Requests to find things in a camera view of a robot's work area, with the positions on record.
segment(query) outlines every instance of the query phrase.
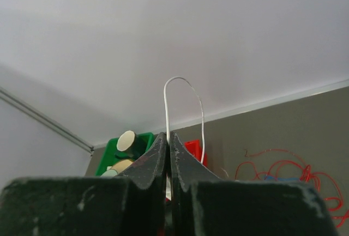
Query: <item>red wire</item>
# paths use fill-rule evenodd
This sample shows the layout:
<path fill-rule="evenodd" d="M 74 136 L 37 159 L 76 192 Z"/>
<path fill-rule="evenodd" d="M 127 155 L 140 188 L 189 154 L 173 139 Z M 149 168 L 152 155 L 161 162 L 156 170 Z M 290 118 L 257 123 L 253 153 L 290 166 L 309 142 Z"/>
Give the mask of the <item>red wire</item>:
<path fill-rule="evenodd" d="M 339 210 L 340 208 L 343 207 L 344 205 L 344 199 L 343 199 L 343 195 L 337 185 L 337 183 L 335 182 L 335 180 L 330 176 L 328 175 L 327 173 L 324 173 L 324 172 L 311 172 L 311 166 L 306 164 L 305 161 L 300 157 L 298 156 L 297 154 L 289 151 L 289 150 L 284 150 L 284 149 L 268 149 L 268 150 L 264 150 L 262 152 L 259 152 L 259 153 L 256 153 L 256 154 L 248 154 L 248 151 L 246 150 L 246 153 L 245 153 L 245 157 L 256 157 L 256 156 L 259 156 L 263 153 L 268 153 L 268 152 L 284 152 L 284 153 L 289 153 L 291 155 L 293 155 L 294 157 L 296 157 L 302 164 L 304 167 L 302 167 L 301 165 L 299 165 L 298 163 L 294 162 L 294 161 L 290 161 L 290 160 L 280 160 L 280 161 L 277 161 L 275 163 L 273 163 L 271 165 L 271 167 L 269 168 L 268 172 L 258 172 L 257 169 L 256 169 L 256 166 L 255 164 L 252 162 L 252 161 L 245 161 L 245 162 L 242 162 L 241 164 L 238 165 L 237 169 L 236 169 L 236 172 L 235 172 L 235 180 L 237 179 L 237 175 L 238 175 L 238 171 L 240 169 L 241 166 L 245 165 L 245 164 L 249 164 L 249 165 L 252 165 L 254 171 L 255 171 L 255 177 L 252 179 L 252 180 L 255 180 L 255 179 L 258 179 L 258 180 L 261 180 L 263 178 L 260 177 L 260 175 L 262 174 L 265 174 L 265 178 L 266 177 L 273 177 L 275 180 L 278 180 L 278 176 L 279 176 L 279 171 L 282 167 L 284 167 L 285 165 L 294 165 L 296 167 L 298 167 L 299 169 L 302 170 L 302 174 L 299 178 L 299 180 L 301 181 L 304 181 L 306 183 L 312 181 L 313 184 L 314 184 L 314 187 L 320 192 L 320 189 L 321 189 L 321 180 L 320 178 L 318 177 L 318 175 L 324 175 L 326 176 L 327 178 L 329 178 L 331 180 L 331 182 L 333 183 L 334 187 L 336 188 L 336 191 L 339 195 L 339 197 L 327 197 L 327 198 L 324 198 L 324 201 L 337 201 L 338 205 L 334 208 L 328 208 L 329 211 L 337 211 Z M 272 173 L 272 170 L 276 167 L 276 171 L 275 171 L 275 175 L 271 175 Z M 339 228 L 340 226 L 343 225 L 343 223 L 345 222 L 346 219 L 349 218 L 349 210 L 347 212 L 345 212 L 345 214 L 343 216 L 332 216 L 332 219 L 341 219 L 341 221 L 339 222 L 339 224 L 337 224 L 337 228 Z"/>

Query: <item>green bin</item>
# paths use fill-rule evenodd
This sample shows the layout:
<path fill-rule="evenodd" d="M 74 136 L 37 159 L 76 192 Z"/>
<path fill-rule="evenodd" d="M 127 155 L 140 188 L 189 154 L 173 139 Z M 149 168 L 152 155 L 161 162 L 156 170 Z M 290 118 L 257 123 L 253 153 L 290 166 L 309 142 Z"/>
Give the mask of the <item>green bin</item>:
<path fill-rule="evenodd" d="M 142 138 L 147 143 L 147 152 L 154 142 L 154 134 L 147 132 L 146 134 L 138 134 L 138 137 Z M 108 166 L 113 166 L 117 162 L 121 161 L 120 159 L 115 158 L 116 144 L 118 142 L 118 139 L 119 138 L 113 138 L 108 141 L 103 157 L 95 173 L 96 176 L 101 176 L 107 170 Z M 118 155 L 127 157 L 126 153 L 123 152 L 119 152 Z"/>

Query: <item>ceiling trim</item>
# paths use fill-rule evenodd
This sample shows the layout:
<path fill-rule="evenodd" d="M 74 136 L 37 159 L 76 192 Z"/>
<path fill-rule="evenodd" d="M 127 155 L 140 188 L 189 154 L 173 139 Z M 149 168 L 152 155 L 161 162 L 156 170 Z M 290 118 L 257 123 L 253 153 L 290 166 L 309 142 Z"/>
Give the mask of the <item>ceiling trim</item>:
<path fill-rule="evenodd" d="M 5 90 L 4 88 L 0 87 L 0 99 L 3 99 L 4 101 L 8 102 L 12 106 L 16 107 L 20 111 L 24 112 L 25 114 L 31 116 L 35 120 L 41 122 L 54 132 L 62 135 L 64 138 L 70 140 L 72 143 L 78 145 L 85 151 L 91 153 L 93 151 L 93 145 L 89 142 L 83 140 L 82 138 L 78 137 L 71 131 L 69 131 L 67 128 L 61 126 L 58 122 L 51 119 L 47 115 L 44 115 L 40 111 L 36 110 L 23 100 L 19 99 L 18 97 L 11 94 L 9 91 Z"/>
<path fill-rule="evenodd" d="M 302 92 L 293 93 L 293 94 L 290 94 L 290 95 L 285 95 L 285 96 L 282 96 L 282 97 L 278 97 L 278 98 L 275 98 L 275 99 L 259 102 L 259 103 L 256 103 L 256 104 L 251 104 L 251 105 L 248 105 L 248 106 L 234 108 L 232 110 L 216 113 L 216 114 L 213 114 L 213 115 L 208 115 L 208 116 L 205 116 L 205 123 L 213 121 L 213 120 L 218 120 L 218 119 L 234 116 L 234 115 L 237 115 L 237 114 L 250 112 L 250 111 L 258 110 L 258 109 L 261 109 L 261 108 L 277 105 L 277 104 L 283 104 L 283 103 L 288 102 L 288 101 L 298 100 L 298 99 L 310 97 L 310 96 L 313 96 L 313 95 L 330 92 L 332 90 L 337 90 L 337 89 L 341 89 L 341 88 L 345 88 L 345 87 L 349 87 L 349 79 L 346 79 L 346 80 L 341 81 L 341 82 L 329 84 L 329 85 L 326 85 L 326 86 L 313 88 L 313 89 L 305 90 L 305 91 L 302 91 Z M 182 129 L 182 128 L 185 128 L 185 127 L 189 127 L 189 126 L 193 126 L 193 125 L 196 125 L 196 124 L 200 124 L 200 123 L 201 123 L 201 117 L 197 118 L 197 119 L 194 119 L 194 120 L 191 120 L 191 121 L 188 121 L 188 122 L 183 122 L 183 123 L 178 123 L 178 124 L 171 124 L 170 130 L 178 130 L 178 129 Z M 166 131 L 166 126 L 165 126 L 165 122 L 164 122 L 164 127 L 163 128 L 153 130 L 152 132 L 154 134 L 158 134 L 160 132 L 165 132 L 165 131 Z"/>

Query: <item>paint scratch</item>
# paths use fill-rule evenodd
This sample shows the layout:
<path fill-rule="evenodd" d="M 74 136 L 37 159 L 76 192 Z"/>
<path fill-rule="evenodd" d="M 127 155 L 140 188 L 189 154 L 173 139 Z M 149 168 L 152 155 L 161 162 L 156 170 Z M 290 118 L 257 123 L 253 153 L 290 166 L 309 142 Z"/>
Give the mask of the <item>paint scratch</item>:
<path fill-rule="evenodd" d="M 35 226 L 33 228 L 33 236 L 39 236 L 39 227 L 38 226 Z"/>
<path fill-rule="evenodd" d="M 85 207 L 85 198 L 86 198 L 86 194 L 91 191 L 95 186 L 91 186 L 89 187 L 83 194 L 82 194 L 82 198 L 80 203 L 77 205 L 77 208 L 79 211 L 83 211 L 84 207 Z M 94 197 L 94 194 L 90 196 L 90 198 L 88 199 L 88 201 L 90 201 L 92 198 Z"/>
<path fill-rule="evenodd" d="M 302 186 L 297 183 L 286 183 L 288 186 L 291 187 L 298 187 L 302 191 L 303 194 L 303 201 L 310 207 L 315 209 L 316 216 L 318 218 L 325 218 L 324 213 L 321 210 L 320 204 L 316 201 L 317 195 L 310 190 L 310 188 Z"/>

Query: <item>white wire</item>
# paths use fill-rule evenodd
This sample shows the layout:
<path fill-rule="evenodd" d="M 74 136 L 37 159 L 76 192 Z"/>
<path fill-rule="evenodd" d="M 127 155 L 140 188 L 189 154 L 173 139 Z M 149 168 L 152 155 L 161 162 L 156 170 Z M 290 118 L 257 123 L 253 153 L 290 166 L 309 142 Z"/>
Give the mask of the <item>white wire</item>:
<path fill-rule="evenodd" d="M 202 135 L 202 154 L 201 154 L 201 163 L 203 163 L 203 158 L 205 155 L 205 135 L 204 135 L 204 131 L 203 131 L 203 125 L 204 125 L 204 114 L 203 114 L 203 107 L 202 107 L 202 101 L 201 98 L 199 97 L 199 95 L 197 94 L 196 90 L 194 89 L 194 87 L 188 82 L 187 79 L 180 77 L 180 76 L 175 76 L 172 77 L 171 79 L 169 79 L 165 85 L 164 85 L 164 102 L 165 102 L 165 113 L 166 113 L 166 138 L 167 138 L 167 143 L 170 144 L 170 121 L 169 121 L 169 107 L 167 105 L 167 95 L 166 95 L 166 91 L 167 91 L 167 85 L 169 85 L 169 83 L 175 79 L 182 79 L 184 81 L 187 82 L 187 84 L 189 84 L 189 86 L 191 87 L 191 89 L 194 91 L 194 93 L 196 94 L 198 101 L 200 103 L 200 108 L 201 108 L 201 135 Z"/>

